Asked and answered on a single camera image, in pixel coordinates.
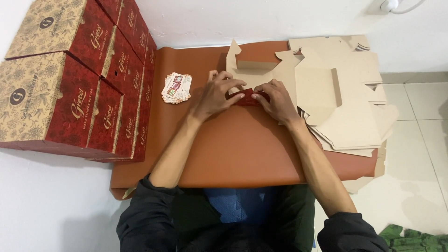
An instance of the floor tile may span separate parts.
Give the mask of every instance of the floor tile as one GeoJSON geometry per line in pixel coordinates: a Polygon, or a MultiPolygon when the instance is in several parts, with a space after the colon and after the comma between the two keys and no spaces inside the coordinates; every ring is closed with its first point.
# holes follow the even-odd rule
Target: floor tile
{"type": "MultiPolygon", "coordinates": [[[[374,179],[353,202],[377,233],[397,224],[430,234],[448,234],[448,211],[417,121],[399,121],[388,139],[385,175],[374,179]]],[[[315,232],[326,219],[316,202],[315,232]]]]}
{"type": "Polygon", "coordinates": [[[423,120],[418,124],[448,206],[448,120],[423,120]]]}
{"type": "Polygon", "coordinates": [[[448,119],[448,83],[405,84],[417,120],[448,119]]]}
{"type": "Polygon", "coordinates": [[[400,111],[399,121],[415,120],[411,102],[409,102],[404,84],[384,84],[384,91],[388,98],[388,103],[397,106],[400,111]]]}

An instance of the brown table cover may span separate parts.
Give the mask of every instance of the brown table cover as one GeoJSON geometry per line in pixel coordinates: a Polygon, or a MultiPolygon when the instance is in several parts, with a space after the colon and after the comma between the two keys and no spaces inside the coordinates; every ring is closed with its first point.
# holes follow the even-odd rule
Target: brown table cover
{"type": "MultiPolygon", "coordinates": [[[[275,52],[287,51],[287,41],[240,45],[246,54],[264,55],[272,62],[275,52]]],[[[208,71],[226,70],[229,47],[173,49],[157,51],[148,127],[146,159],[140,163],[116,163],[111,192],[121,199],[125,190],[151,172],[155,162],[181,126],[192,102],[207,81],[208,71]],[[172,72],[193,77],[192,98],[179,104],[163,102],[165,77],[172,72]]],[[[377,150],[372,157],[324,151],[341,180],[373,177],[377,150]]],[[[262,107],[232,106],[209,118],[194,140],[179,186],[181,187],[263,187],[305,183],[296,146],[285,128],[262,107]]]]}

